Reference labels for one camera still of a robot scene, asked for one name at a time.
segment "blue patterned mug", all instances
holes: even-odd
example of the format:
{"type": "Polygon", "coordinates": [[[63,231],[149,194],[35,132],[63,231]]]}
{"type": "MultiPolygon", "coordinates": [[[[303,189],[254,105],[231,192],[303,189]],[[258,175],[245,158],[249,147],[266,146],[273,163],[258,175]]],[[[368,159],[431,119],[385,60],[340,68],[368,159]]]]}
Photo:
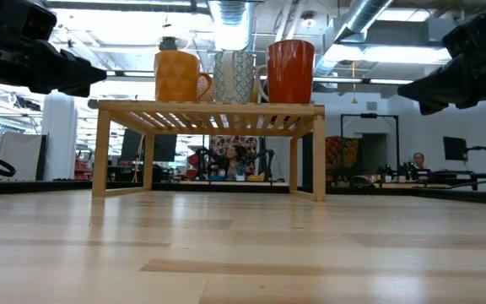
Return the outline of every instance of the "blue patterned mug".
{"type": "Polygon", "coordinates": [[[215,101],[246,103],[252,100],[254,56],[249,52],[222,51],[215,54],[215,101]]]}

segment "monitor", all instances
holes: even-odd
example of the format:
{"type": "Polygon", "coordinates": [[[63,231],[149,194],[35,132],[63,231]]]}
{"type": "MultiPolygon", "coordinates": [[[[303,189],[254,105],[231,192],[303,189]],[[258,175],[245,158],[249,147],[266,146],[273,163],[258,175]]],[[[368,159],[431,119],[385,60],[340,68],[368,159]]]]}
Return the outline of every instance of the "monitor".
{"type": "Polygon", "coordinates": [[[444,137],[445,160],[468,161],[467,144],[464,138],[444,137]]]}
{"type": "MultiPolygon", "coordinates": [[[[123,135],[120,160],[134,161],[138,154],[138,146],[142,135],[126,129],[123,135]]],[[[176,157],[176,134],[155,135],[153,161],[174,161],[176,157]]],[[[142,144],[142,159],[145,150],[145,140],[142,144]]]]}

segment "yellow mug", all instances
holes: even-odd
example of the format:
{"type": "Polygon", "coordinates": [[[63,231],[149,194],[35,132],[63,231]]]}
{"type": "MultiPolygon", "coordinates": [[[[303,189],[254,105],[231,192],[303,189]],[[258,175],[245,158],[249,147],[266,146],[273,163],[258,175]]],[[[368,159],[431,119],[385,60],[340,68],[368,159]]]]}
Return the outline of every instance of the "yellow mug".
{"type": "Polygon", "coordinates": [[[198,58],[187,52],[161,51],[155,55],[155,99],[158,101],[197,101],[211,88],[213,81],[200,73],[198,58]],[[198,78],[208,82],[198,91],[198,78]]]}

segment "wooden floor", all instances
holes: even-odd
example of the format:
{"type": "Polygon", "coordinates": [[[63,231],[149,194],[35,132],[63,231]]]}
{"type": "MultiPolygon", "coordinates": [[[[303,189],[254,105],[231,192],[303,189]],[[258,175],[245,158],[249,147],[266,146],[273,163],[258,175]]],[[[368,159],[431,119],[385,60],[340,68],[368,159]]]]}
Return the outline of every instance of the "wooden floor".
{"type": "Polygon", "coordinates": [[[0,303],[486,303],[486,205],[0,196],[0,303]]]}

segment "shelf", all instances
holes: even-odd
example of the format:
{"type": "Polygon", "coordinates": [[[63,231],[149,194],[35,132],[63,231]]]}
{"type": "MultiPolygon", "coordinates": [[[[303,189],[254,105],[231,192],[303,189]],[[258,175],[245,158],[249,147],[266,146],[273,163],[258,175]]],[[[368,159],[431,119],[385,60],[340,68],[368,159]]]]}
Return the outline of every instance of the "shelf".
{"type": "Polygon", "coordinates": [[[312,129],[324,106],[101,100],[111,120],[142,134],[290,136],[312,129]]]}

